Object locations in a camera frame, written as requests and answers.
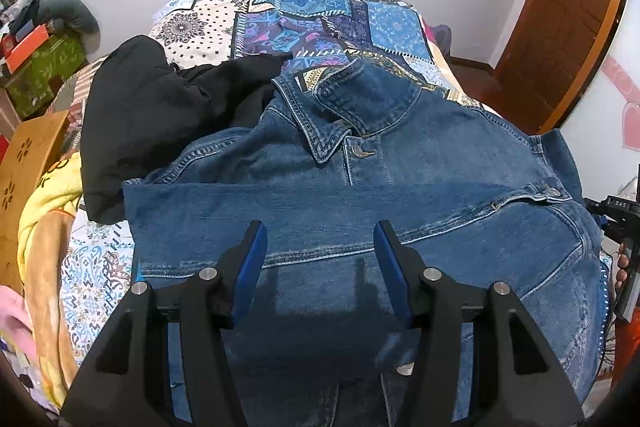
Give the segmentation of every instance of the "orange garment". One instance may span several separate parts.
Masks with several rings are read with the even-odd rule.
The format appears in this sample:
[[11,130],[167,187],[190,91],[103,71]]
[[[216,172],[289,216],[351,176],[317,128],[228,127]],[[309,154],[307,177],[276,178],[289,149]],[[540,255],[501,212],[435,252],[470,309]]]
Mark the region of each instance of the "orange garment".
[[625,321],[616,321],[616,358],[613,364],[612,387],[622,378],[628,363],[631,362],[631,358],[639,345],[640,308],[636,308],[630,324],[627,324]]

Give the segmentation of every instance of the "black mandala pattern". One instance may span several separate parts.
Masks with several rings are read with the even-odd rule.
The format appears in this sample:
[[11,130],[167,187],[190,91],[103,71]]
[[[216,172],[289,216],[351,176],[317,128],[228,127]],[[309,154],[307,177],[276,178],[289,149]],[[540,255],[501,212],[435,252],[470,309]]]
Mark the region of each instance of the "black mandala pattern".
[[158,40],[163,40],[164,45],[168,46],[172,42],[189,42],[194,37],[204,36],[204,27],[206,22],[198,19],[196,12],[177,12],[173,18],[162,25],[162,29],[158,36]]

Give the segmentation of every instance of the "silver bolt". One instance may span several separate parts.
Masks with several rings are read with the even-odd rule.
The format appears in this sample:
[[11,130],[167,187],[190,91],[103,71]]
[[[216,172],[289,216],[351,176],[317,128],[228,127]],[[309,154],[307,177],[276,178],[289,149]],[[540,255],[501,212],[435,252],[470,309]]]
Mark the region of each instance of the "silver bolt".
[[204,281],[210,281],[218,276],[218,270],[215,268],[203,268],[198,272],[198,277]]
[[506,282],[498,281],[494,282],[494,291],[500,295],[507,295],[511,291],[509,285]]
[[131,292],[134,295],[142,295],[144,292],[146,292],[147,287],[148,286],[146,285],[146,282],[138,281],[131,287]]
[[437,268],[425,268],[424,272],[422,272],[422,275],[424,275],[424,278],[430,281],[437,281],[438,279],[440,279],[440,277],[442,277],[442,272],[440,270],[438,270]]

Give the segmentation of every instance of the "patchwork bedspread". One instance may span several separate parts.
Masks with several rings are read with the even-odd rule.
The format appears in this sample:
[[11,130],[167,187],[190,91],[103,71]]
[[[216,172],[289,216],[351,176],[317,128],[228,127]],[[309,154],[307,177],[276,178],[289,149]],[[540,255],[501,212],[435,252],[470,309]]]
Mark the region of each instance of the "patchwork bedspread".
[[[323,67],[359,57],[426,89],[450,89],[449,100],[478,103],[460,89],[420,14],[400,0],[172,0],[154,16],[150,36],[182,68],[291,52],[283,69],[307,90]],[[82,99],[91,78],[76,87]],[[129,287],[133,246],[126,221],[98,225],[81,206],[60,295],[77,363]]]

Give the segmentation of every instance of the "wooden door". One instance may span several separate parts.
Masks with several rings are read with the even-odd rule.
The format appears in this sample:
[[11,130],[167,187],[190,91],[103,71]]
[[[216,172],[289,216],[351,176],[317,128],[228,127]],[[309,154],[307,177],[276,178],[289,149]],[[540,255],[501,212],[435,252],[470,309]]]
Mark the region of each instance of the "wooden door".
[[621,0],[527,0],[494,76],[530,134],[555,126],[586,87]]

